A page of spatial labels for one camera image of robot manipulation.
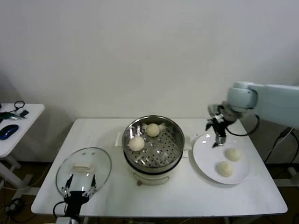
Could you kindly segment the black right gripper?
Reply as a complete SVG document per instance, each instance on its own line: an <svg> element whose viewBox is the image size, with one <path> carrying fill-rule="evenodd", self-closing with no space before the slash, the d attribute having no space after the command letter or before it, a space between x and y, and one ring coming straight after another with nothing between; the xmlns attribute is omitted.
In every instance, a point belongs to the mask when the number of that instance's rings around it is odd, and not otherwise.
<svg viewBox="0 0 299 224"><path fill-rule="evenodd" d="M215 142L212 145L212 148L223 146L226 142L226 120L220 116L216 116L214 119L208 119L205 130L207 131L211 127L214 128L214 132L218 135L215 137Z"/></svg>

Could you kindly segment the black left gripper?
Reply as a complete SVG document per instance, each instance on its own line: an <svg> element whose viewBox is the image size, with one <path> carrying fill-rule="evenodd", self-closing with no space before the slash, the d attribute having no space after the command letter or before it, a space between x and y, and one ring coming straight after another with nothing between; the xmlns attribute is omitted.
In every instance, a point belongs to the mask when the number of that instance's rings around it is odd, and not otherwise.
<svg viewBox="0 0 299 224"><path fill-rule="evenodd" d="M70 186L73 179L73 175L66 181L66 184L62 187L64 201L67 204L67 209L65 212L66 216L79 216L80 210L83 204L89 201L89 198L92 197L96 191L96 178L95 174L93 175L91 187L88 191L71 191Z"/></svg>

